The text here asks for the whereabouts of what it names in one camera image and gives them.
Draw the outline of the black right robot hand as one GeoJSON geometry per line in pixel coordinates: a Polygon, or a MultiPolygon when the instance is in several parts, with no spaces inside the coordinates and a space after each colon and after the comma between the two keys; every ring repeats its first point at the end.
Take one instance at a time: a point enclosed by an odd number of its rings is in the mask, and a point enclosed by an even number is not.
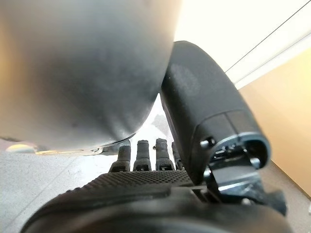
{"type": "Polygon", "coordinates": [[[232,81],[197,45],[174,43],[161,87],[174,161],[156,142],[156,169],[123,147],[111,170],[38,209],[24,233],[290,233],[281,190],[259,170],[271,147],[232,81]]]}

